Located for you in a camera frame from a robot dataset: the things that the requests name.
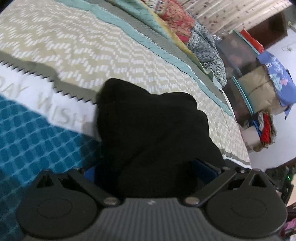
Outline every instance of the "striped curtain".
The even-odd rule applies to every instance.
[[[211,34],[249,30],[291,5],[289,0],[178,0]]]

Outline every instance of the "white wall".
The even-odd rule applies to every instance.
[[[294,43],[292,52],[282,50],[292,43]],[[296,83],[296,33],[288,29],[288,36],[271,46],[268,51],[289,70],[294,83]],[[284,117],[284,113],[274,117],[277,129],[275,143],[270,145],[268,149],[264,148],[261,152],[250,153],[252,168],[265,170],[282,165],[296,157],[296,105],[292,107],[286,120]]]

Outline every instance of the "black fabric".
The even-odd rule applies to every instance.
[[[98,98],[105,172],[121,197],[185,197],[195,191],[192,161],[224,166],[207,116],[186,93],[151,95],[109,79]]]

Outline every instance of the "black cloth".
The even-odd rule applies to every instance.
[[[187,93],[152,95],[112,78],[98,107],[105,175],[120,197],[185,197],[197,186],[193,160],[225,165],[206,114]]]

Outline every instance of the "patterned bedspread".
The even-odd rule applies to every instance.
[[[79,2],[84,10],[53,0],[15,0],[0,14],[0,240],[21,237],[15,209],[40,170],[98,162],[95,100],[110,77],[153,94],[191,94],[208,116],[213,142],[249,165],[222,94],[201,81],[207,76],[179,49],[164,50],[119,12],[65,2]]]

